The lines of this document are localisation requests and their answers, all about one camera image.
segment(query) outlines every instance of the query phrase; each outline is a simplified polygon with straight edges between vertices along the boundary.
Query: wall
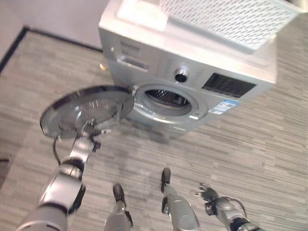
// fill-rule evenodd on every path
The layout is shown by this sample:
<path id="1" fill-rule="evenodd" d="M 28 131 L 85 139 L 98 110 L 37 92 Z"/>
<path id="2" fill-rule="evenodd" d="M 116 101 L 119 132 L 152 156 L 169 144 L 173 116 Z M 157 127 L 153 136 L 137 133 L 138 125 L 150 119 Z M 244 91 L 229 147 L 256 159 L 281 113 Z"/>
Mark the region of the wall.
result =
<path id="1" fill-rule="evenodd" d="M 6 0 L 25 25 L 101 47 L 98 23 L 109 0 Z"/>
<path id="2" fill-rule="evenodd" d="M 9 5 L 0 0 L 0 60 L 14 42 L 23 27 L 23 22 Z"/>

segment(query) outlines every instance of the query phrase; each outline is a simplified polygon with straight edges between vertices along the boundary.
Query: cable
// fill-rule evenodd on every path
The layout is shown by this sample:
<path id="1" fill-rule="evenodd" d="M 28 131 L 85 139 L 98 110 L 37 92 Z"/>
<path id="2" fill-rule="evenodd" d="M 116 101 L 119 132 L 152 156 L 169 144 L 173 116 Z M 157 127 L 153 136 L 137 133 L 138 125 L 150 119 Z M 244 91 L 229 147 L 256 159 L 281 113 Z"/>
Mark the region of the cable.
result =
<path id="1" fill-rule="evenodd" d="M 60 158 L 59 158 L 57 150 L 56 150 L 57 140 L 58 140 L 58 136 L 56 138 L 54 138 L 54 140 L 53 140 L 52 150 L 53 150 L 54 158 L 56 158 L 58 165 L 60 165 L 61 161 L 60 161 Z"/>
<path id="2" fill-rule="evenodd" d="M 235 202 L 237 202 L 237 203 L 240 205 L 240 207 L 242 208 L 242 210 L 244 211 L 244 215 L 245 215 L 245 217 L 247 218 L 246 209 L 245 209 L 243 203 L 242 203 L 240 200 L 234 199 L 234 198 L 231 198 L 231 197 L 227 197 L 227 196 L 224 196 L 224 197 L 227 198 L 227 199 L 230 200 L 230 201 L 235 201 Z"/>

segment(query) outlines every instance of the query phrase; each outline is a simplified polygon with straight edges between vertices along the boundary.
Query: baseboard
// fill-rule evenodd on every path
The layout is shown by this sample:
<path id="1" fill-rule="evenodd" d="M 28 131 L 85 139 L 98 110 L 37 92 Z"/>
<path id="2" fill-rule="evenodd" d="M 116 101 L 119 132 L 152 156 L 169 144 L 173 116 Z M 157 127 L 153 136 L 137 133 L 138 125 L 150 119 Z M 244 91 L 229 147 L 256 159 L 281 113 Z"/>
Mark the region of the baseboard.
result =
<path id="1" fill-rule="evenodd" d="M 1 71 L 4 69 L 4 67 L 6 66 L 6 64 L 8 63 L 10 57 L 13 55 L 14 51 L 16 50 L 16 48 L 18 47 L 18 44 L 23 40 L 24 36 L 26 35 L 26 33 L 28 31 L 31 31 L 32 33 L 36 33 L 39 35 L 44 35 L 53 39 L 57 39 L 63 42 L 68 42 L 74 45 L 78 45 L 81 47 L 85 47 L 94 51 L 99 51 L 99 52 L 103 52 L 103 50 L 101 48 L 95 47 L 95 46 L 91 46 L 89 44 L 85 44 L 85 43 L 81 43 L 69 38 L 65 38 L 59 35 L 55 35 L 53 33 L 44 31 L 44 30 L 40 30 L 40 29 L 35 29 L 35 28 L 29 28 L 28 26 L 24 26 L 22 28 L 22 30 L 19 32 L 19 34 L 17 35 L 15 41 L 12 43 L 12 45 L 10 46 L 10 48 L 8 49 L 8 51 L 5 53 L 4 57 L 2 58 L 2 60 L 0 61 L 0 74 Z"/>

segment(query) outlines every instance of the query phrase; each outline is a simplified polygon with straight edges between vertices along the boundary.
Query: washing machine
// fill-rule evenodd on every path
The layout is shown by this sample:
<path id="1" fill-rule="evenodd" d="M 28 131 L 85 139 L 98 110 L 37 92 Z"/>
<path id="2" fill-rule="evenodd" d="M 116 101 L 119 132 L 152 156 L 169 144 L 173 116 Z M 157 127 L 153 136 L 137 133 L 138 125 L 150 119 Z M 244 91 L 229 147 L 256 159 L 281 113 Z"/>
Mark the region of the washing machine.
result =
<path id="1" fill-rule="evenodd" d="M 132 7 L 137 2 L 143 5 Z M 171 20 L 154 4 L 121 0 L 109 2 L 99 34 L 114 84 L 134 97 L 127 118 L 152 128 L 186 133 L 276 82 L 275 36 L 251 53 Z"/>

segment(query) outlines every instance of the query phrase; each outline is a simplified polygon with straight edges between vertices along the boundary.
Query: gray floor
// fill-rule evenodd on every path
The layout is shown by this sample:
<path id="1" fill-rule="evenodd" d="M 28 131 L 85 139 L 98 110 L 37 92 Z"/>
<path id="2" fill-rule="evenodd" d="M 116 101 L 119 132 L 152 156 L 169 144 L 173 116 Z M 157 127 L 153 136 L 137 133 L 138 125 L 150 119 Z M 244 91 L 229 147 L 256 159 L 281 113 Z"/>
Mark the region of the gray floor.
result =
<path id="1" fill-rule="evenodd" d="M 223 231 L 190 190 L 210 184 L 236 197 L 250 219 L 269 231 L 308 230 L 308 15 L 278 37 L 278 83 L 266 94 L 232 109 L 211 125 L 177 140 L 155 142 L 126 123 L 101 138 L 90 157 L 82 206 L 69 230 L 102 230 L 120 182 L 134 230 L 172 230 L 160 213 L 161 171 L 194 207 L 205 231 Z M 0 76 L 0 157 L 11 169 L 0 191 L 0 230 L 12 231 L 35 207 L 38 193 L 56 167 L 52 140 L 39 127 L 42 111 L 60 96 L 94 84 L 112 84 L 101 53 L 27 33 Z M 64 157 L 72 141 L 59 145 Z M 5 173 L 5 164 L 1 163 Z"/>

